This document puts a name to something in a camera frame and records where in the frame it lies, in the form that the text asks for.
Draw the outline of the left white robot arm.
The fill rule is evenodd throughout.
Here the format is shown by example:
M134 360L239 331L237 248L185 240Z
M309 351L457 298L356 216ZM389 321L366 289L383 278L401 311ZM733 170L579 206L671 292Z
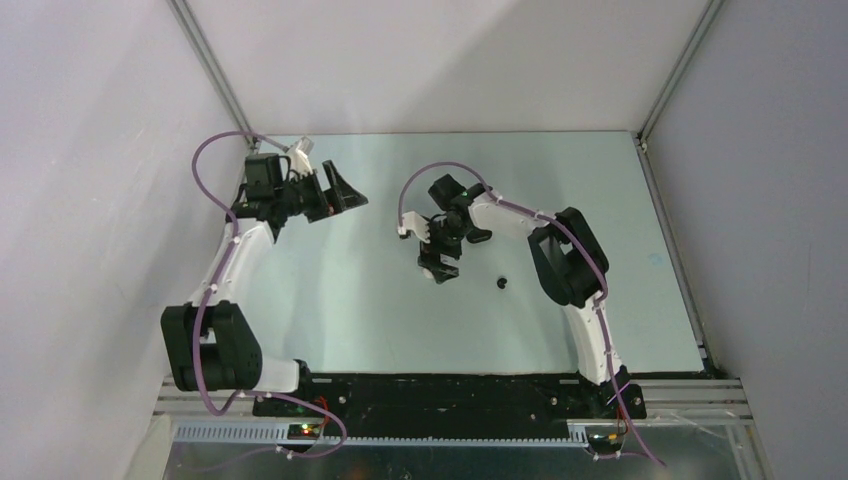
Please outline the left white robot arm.
M254 271L288 219L304 216L313 223L367 204L332 161L322 167L328 188L298 147L246 157L244 196L225 210L223 238L206 278L189 300L161 315L179 390L278 392L278 404L297 417L314 408L316 390L299 379L299 363L272 357L260 342L259 320L248 316L244 304Z

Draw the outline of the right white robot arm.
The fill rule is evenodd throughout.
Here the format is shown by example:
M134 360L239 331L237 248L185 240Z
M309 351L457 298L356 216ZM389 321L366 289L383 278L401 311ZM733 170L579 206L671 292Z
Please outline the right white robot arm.
M400 238L418 239L417 263L424 275L438 284L456 278L464 244L486 242L495 234L525 241L543 292L566 315L578 372L590 382L581 392L583 408L596 418L616 411L622 395L611 379L622 362L601 321L609 263L582 213L572 207L554 215L523 212L482 184L466 188L451 175L437 179L428 193L439 213L404 212L397 226Z

